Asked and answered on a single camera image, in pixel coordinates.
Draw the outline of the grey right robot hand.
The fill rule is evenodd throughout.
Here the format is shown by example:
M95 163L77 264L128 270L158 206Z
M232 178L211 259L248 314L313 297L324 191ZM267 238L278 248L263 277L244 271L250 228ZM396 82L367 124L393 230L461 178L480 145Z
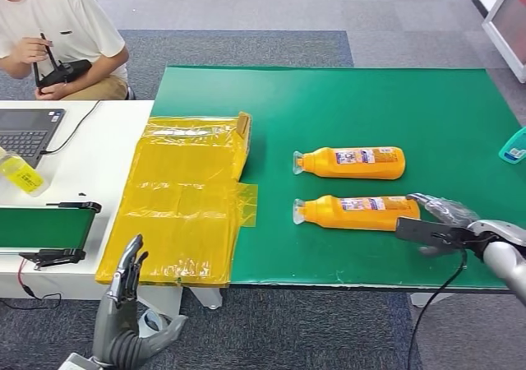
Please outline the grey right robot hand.
M429 256L456 250L469 250L482 259L491 243L506 243L525 254L525 230L501 220L484 220L462 203L441 197L413 193L406 197L414 200L436 220L417 220L399 217L395 236L424 246Z

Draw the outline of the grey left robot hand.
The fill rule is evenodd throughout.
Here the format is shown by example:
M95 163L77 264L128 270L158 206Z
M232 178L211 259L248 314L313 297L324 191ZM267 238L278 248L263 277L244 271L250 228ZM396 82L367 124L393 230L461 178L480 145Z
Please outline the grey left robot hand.
M167 328L141 337L137 320L137 287L148 252L140 252L137 234L124 250L108 290L100 299L92 345L92 358L102 368L139 369L177 341L187 320L173 318Z

